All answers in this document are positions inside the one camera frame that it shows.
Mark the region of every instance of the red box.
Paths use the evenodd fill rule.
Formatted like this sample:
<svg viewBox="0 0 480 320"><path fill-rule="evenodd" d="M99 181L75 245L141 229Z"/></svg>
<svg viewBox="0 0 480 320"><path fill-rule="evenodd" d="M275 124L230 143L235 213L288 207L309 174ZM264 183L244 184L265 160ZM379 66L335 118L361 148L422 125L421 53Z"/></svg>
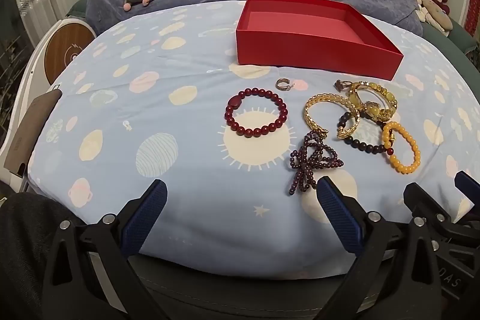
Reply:
<svg viewBox="0 0 480 320"><path fill-rule="evenodd" d="M239 64L325 69L392 80L403 54L352 6L330 0L247 0Z"/></svg>

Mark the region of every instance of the red bead bracelet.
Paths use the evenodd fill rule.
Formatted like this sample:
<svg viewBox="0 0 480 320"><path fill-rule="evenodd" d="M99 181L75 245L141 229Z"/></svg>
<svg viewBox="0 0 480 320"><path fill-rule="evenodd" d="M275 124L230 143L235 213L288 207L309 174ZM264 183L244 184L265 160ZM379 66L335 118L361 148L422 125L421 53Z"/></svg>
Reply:
<svg viewBox="0 0 480 320"><path fill-rule="evenodd" d="M245 129L244 127L241 127L238 122L235 122L233 118L233 111L240 107L243 98L250 95L258 95L259 97L265 97L275 102L275 105L277 105L278 109L280 110L280 115L278 116L278 119L276 119L275 122L264 125L262 128L255 128L254 130L251 130L250 128ZM252 89L246 88L245 91L240 91L237 95L234 95L229 99L227 105L228 106L225 108L224 115L224 118L226 119L226 124L230 127L232 131L237 132L237 135L245 136L248 139L252 136L260 137L261 135L267 135L270 132L275 132L275 130L277 128L280 128L286 121L286 116L289 113L289 111L287 110L287 106L283 102L283 99L279 98L277 94L274 94L270 90L265 91L263 88L258 89L256 87Z"/></svg>

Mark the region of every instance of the light blue bedsheet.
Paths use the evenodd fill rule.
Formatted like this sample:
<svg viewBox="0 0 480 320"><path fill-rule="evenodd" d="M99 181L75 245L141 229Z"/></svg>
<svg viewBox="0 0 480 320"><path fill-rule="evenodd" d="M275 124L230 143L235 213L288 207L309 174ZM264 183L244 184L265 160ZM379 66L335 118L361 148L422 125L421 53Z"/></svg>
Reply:
<svg viewBox="0 0 480 320"><path fill-rule="evenodd" d="M63 96L35 147L28 172L48 196L87 223L117 213L154 178L169 197L142 252L217 274L319 278L345 272L353 256L340 245L314 192L287 195L290 151L308 128L305 102L335 93L334 82L369 80L321 70L238 66L235 28L244 2L226 1L159 11L124 21L95 39L61 74ZM335 138L345 109L321 103L312 116L330 129L327 144L345 166L329 174L342 192L388 219L408 221L405 185L417 182L452 216L470 208L454 188L457 171L480 178L480 107L459 74L422 38L373 20L404 53L392 82L399 120L417 140L422 165L401 175L381 155ZM229 98L245 88L275 90L289 109L275 133L246 139L225 128ZM364 99L372 99L368 92ZM276 106L260 97L237 111L244 127L272 122ZM366 120L354 134L379 141ZM407 164L402 138L395 154Z"/></svg>

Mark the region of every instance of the bracelet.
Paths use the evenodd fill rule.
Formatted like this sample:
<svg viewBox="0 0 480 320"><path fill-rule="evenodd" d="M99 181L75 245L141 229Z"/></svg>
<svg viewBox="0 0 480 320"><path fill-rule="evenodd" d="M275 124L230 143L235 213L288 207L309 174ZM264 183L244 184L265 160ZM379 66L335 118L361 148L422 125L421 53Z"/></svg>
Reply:
<svg viewBox="0 0 480 320"><path fill-rule="evenodd" d="M413 163L410 166L404 166L400 160L397 159L395 155L393 155L394 151L392 148L392 144L390 143L390 130L396 130L400 133L403 138L410 144L412 147L412 151L414 154ZM420 166L420 151L417 145L417 142L413 139L413 137L405 130L403 126L401 126L398 122L392 121L386 124L383 127L383 146L387 148L387 154L390 155L390 163L395 167L398 172L402 174L411 174Z"/></svg>
<svg viewBox="0 0 480 320"><path fill-rule="evenodd" d="M323 139L327 137L328 130L319 126L315 121L313 121L313 119L308 114L308 109L310 109L313 105L315 105L318 102L337 103L349 109L351 113L351 118L354 119L355 123L352 125L352 127L346 130L344 127L338 127L337 137L339 139L344 139L345 137L355 132L355 129L357 129L359 125L359 120L360 120L360 113L357 110L357 108L349 100L345 99L344 97L341 97L340 95L326 94L326 93L314 95L305 104L305 108L303 109L303 117L305 118L305 121L311 130L318 132Z"/></svg>
<svg viewBox="0 0 480 320"><path fill-rule="evenodd" d="M370 116L366 114L365 112L360 112L360 117L363 118L368 118L370 119ZM342 117L340 117L340 120L338 121L338 126L339 127L345 127L346 122L351 118L350 112L346 112ZM386 123L377 121L376 124L383 130L383 127L386 125ZM393 135L393 131L390 129L389 132L390 136L390 142L393 144L395 137ZM352 148L358 148L360 151L365 151L366 153L373 153L376 155L377 153L383 153L386 152L386 149L382 144L380 145L367 145L364 142L360 142L358 139L354 139L352 136L347 136L343 139L345 141L345 144L351 145Z"/></svg>
<svg viewBox="0 0 480 320"><path fill-rule="evenodd" d="M309 147L315 148L315 151L307 158L307 149ZM332 157L322 156L324 150L329 152ZM298 151L294 150L290 153L290 167L296 169L297 172L290 187L289 194L293 195L296 188L301 192L306 192L311 186L311 188L315 190L317 184L314 179L313 170L342 166L343 162L338 158L334 149L323 143L322 134L319 131L310 131L303 138L303 145Z"/></svg>
<svg viewBox="0 0 480 320"><path fill-rule="evenodd" d="M389 92L386 88L380 86L379 84L376 84L373 82L352 83L352 82L349 82L348 80L346 81L337 80L334 86L338 91L342 91L345 88L349 88L347 95L349 97L350 102L354 104L357 110L366 111L374 121L383 121L383 122L390 121L392 116L397 111L398 102L395 99L395 96L391 92ZM357 90L363 89L363 88L367 88L377 93L378 95L381 95L381 97L387 102L388 109L380 109L380 105L376 102L367 101L366 103L363 103L357 93Z"/></svg>
<svg viewBox="0 0 480 320"><path fill-rule="evenodd" d="M240 107L243 98L250 95L258 95L259 97L265 97L275 102L275 105L278 106L278 109L280 111L280 115L275 120L275 122L264 125L261 129L255 128L254 130L251 130L250 128L245 129L244 127L241 127L238 122L235 122L233 118L233 111ZM240 91L237 95L231 97L229 99L227 107L225 108L224 118L226 119L226 124L230 127L232 131L237 132L237 135L239 136L245 136L249 139L252 136L260 137L261 135L267 135L270 132L275 132L277 128L282 127L283 123L287 119L286 116L288 113L289 111L287 110L286 104L283 102L283 99L278 97L277 94L273 94L273 92L270 90L265 91L263 88L259 90L255 87L252 89L246 88L245 91Z"/></svg>

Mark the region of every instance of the silver ring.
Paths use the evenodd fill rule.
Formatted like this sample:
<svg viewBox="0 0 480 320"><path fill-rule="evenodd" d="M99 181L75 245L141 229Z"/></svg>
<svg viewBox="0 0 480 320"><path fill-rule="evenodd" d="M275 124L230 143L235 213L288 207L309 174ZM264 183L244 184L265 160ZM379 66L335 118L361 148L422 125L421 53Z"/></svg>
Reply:
<svg viewBox="0 0 480 320"><path fill-rule="evenodd" d="M280 86L280 83L286 83L287 85ZM280 90L280 91L289 91L293 86L294 84L293 83L290 84L290 79L287 79L286 77L280 78L275 83L275 87L277 88L277 90Z"/></svg>

